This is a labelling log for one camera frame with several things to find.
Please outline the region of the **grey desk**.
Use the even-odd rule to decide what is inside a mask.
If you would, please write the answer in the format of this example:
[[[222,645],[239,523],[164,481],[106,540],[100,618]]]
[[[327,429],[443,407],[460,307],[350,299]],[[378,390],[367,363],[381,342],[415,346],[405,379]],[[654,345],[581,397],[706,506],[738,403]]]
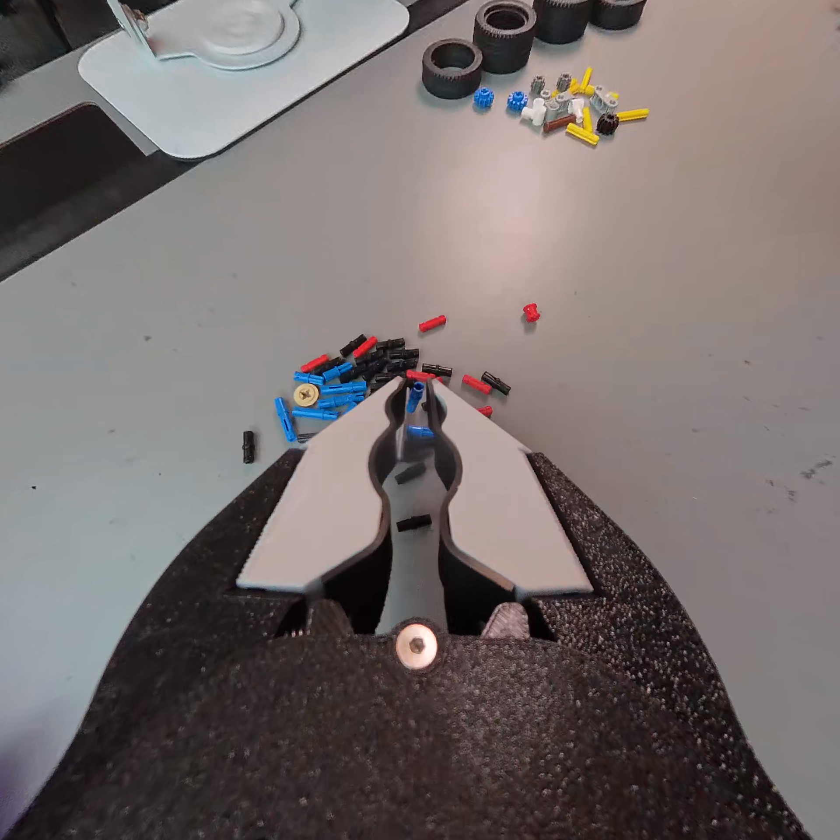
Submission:
[[[477,7],[2,283],[2,833],[141,597],[285,447],[290,372],[366,333],[511,386],[496,423],[657,566],[838,834],[837,2],[648,2],[535,45],[486,114],[420,81]],[[649,119],[590,148],[507,111],[588,67]]]

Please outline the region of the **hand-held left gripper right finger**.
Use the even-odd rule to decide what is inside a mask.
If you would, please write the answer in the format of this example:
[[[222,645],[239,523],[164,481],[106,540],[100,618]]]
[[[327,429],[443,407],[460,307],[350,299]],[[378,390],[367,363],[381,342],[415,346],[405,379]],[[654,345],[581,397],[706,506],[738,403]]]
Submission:
[[[453,559],[518,600],[593,594],[531,449],[442,383],[430,385],[427,402]]]

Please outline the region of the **pile of small connector pins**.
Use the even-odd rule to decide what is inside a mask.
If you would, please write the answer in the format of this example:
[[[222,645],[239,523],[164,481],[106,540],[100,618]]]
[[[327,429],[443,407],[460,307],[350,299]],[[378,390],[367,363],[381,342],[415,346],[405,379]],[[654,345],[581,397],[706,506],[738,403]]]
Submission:
[[[281,396],[275,399],[277,420],[286,442],[303,445],[316,435],[315,432],[299,432],[296,419],[330,423],[401,377],[407,380],[408,390],[414,381],[425,384],[431,381],[451,382],[454,375],[452,367],[421,362],[420,354],[419,348],[406,346],[402,337],[379,341],[375,336],[368,337],[363,333],[345,344],[339,355],[322,354],[300,365],[292,375],[295,388],[299,383],[313,383],[320,388],[320,398],[317,406],[309,408],[296,406],[292,397],[291,406]],[[510,392],[507,383],[488,371],[480,377],[465,374],[462,384],[484,396],[493,392],[508,396]],[[426,392],[419,407],[427,413]],[[431,453],[433,443],[433,439],[411,440],[407,438],[406,431],[401,434],[397,456],[408,466],[395,475],[394,481],[399,487],[418,480],[426,472],[425,459]]]

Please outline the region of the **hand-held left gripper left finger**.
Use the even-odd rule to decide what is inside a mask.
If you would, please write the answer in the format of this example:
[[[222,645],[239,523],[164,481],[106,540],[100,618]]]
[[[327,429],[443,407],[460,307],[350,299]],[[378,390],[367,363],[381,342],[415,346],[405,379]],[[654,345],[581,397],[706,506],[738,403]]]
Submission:
[[[391,522],[384,481],[404,416],[405,379],[396,377],[315,435],[238,575],[239,589],[324,591],[383,545]]]

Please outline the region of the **pale desk stand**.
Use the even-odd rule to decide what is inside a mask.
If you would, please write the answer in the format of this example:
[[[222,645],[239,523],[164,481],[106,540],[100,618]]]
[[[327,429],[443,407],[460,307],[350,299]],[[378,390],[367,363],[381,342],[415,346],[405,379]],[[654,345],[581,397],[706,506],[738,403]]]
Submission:
[[[224,150],[398,39],[395,1],[173,2],[145,16],[108,1],[119,30],[80,58],[82,79],[160,151]]]

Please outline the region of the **pile of mixed toy pieces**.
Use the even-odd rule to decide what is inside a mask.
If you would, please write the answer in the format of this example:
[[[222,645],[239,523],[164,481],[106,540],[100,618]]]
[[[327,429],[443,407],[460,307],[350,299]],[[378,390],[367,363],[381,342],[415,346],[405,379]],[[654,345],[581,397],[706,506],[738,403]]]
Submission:
[[[602,140],[609,140],[627,125],[643,123],[650,117],[648,108],[621,110],[617,91],[592,82],[593,69],[586,68],[581,78],[569,73],[558,75],[553,83],[544,75],[531,79],[528,106],[519,115],[519,121],[542,135],[564,133],[577,142],[595,148]],[[621,120],[611,137],[599,136],[596,123],[604,112],[616,112]]]

